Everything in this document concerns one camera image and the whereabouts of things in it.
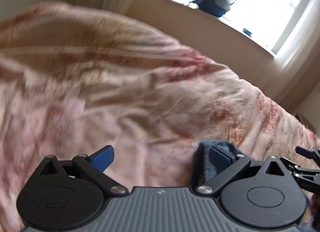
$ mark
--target black circular disc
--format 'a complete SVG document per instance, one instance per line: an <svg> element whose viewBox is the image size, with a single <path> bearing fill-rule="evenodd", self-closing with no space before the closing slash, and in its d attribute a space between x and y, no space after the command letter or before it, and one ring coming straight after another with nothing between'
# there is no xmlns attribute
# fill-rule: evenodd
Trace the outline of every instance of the black circular disc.
<svg viewBox="0 0 320 232"><path fill-rule="evenodd" d="M306 198L297 185L279 181L235 181L223 189L221 206L232 218L254 228L276 229L297 223L305 212Z"/></svg>
<svg viewBox="0 0 320 232"><path fill-rule="evenodd" d="M35 183L22 190L17 209L23 221L44 231L77 228L92 219L104 202L101 190L82 179Z"/></svg>

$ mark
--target window frame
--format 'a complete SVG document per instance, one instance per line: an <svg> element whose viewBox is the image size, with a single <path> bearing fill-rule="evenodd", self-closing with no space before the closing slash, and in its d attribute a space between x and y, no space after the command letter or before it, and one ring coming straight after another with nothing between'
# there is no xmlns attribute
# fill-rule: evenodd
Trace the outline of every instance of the window frame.
<svg viewBox="0 0 320 232"><path fill-rule="evenodd" d="M272 48L266 46L266 48L268 48L267 50L273 52L274 54L277 54L279 52L281 47L284 45L284 43L288 39L289 35L292 33L293 29L298 24L300 18L302 17L304 11L307 8L309 2L310 2L310 0L300 0L299 4L295 8L295 10L290 18L290 20L288 21L284 31L282 32L282 34L278 38L277 42L275 43L275 45ZM223 17L223 19L229 21L231 24L234 24L232 21L228 20L225 17Z"/></svg>

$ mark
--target pink blanket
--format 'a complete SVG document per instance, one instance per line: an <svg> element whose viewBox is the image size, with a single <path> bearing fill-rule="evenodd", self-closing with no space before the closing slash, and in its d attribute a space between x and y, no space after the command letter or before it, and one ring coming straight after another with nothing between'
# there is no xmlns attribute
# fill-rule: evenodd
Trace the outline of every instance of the pink blanket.
<svg viewBox="0 0 320 232"><path fill-rule="evenodd" d="M128 188L186 185L203 139L316 168L294 149L319 139L212 59L134 19L67 4L0 22L0 231L23 226L17 195L48 154L111 144L106 173Z"/></svg>

